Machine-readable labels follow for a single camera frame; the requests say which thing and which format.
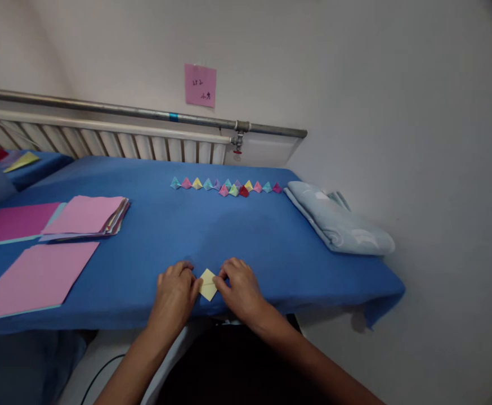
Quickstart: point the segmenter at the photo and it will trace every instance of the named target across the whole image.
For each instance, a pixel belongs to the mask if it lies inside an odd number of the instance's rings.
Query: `row of origami pieces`
[[[242,195],[243,197],[248,197],[251,190],[257,191],[258,193],[260,193],[261,191],[265,191],[267,193],[271,191],[274,191],[278,194],[281,193],[281,187],[278,183],[276,183],[274,187],[271,187],[270,182],[267,182],[263,187],[261,187],[259,182],[256,182],[256,185],[252,186],[250,180],[248,180],[245,185],[240,184],[238,180],[235,182],[235,184],[231,184],[229,179],[225,180],[224,184],[220,184],[218,179],[212,182],[208,178],[205,181],[205,184],[201,184],[201,181],[199,181],[199,177],[196,178],[193,183],[190,183],[188,177],[186,177],[182,182],[182,184],[178,182],[176,177],[173,177],[173,181],[171,182],[171,187],[173,187],[175,190],[180,187],[185,189],[193,187],[196,190],[199,190],[200,188],[204,188],[207,191],[214,188],[215,190],[218,190],[219,194],[224,197],[228,194],[231,194],[234,197],[237,197],[238,195]]]

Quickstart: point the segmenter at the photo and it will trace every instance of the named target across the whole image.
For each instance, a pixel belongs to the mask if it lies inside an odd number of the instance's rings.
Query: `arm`
[[[229,278],[230,287],[225,283]],[[243,260],[226,260],[214,284],[227,306],[267,345],[301,370],[332,400],[343,405],[382,405],[374,394],[325,356],[261,295]]]
[[[203,280],[196,280],[192,269],[189,262],[178,262],[158,276],[156,302],[147,326],[130,346],[96,405],[141,403],[154,374],[186,324],[199,293]]]

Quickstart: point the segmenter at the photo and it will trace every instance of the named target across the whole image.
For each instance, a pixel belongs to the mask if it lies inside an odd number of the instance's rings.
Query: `white wall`
[[[186,62],[218,70],[214,110]],[[0,88],[307,128],[289,166],[393,234],[408,287],[375,333],[318,313],[308,338],[387,403],[491,403],[486,2],[0,0]],[[292,147],[249,134],[242,163]]]

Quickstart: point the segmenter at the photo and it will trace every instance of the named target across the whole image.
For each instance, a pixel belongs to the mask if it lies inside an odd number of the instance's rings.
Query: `bed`
[[[0,334],[31,329],[121,329],[146,324],[156,279],[188,259],[194,274],[217,273],[229,257],[253,268],[264,296],[283,313],[365,304],[369,326],[402,297],[404,285],[376,257],[335,254],[284,193],[222,197],[204,189],[174,190],[182,181],[287,184],[286,169],[233,167],[89,156],[3,203],[20,206],[69,201],[75,195],[131,199],[121,231],[100,246],[60,308],[0,319]],[[0,245],[0,275],[37,241]],[[220,294],[199,298],[193,316],[227,312]]]
[[[30,152],[38,156],[39,160],[13,172],[6,173],[17,191],[30,187],[73,162],[71,156],[55,152],[38,152],[34,150]]]

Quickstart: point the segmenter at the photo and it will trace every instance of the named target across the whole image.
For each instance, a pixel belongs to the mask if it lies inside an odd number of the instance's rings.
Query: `left hand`
[[[171,343],[186,325],[203,283],[192,274],[193,268],[190,262],[178,262],[158,276],[156,301],[146,329]]]

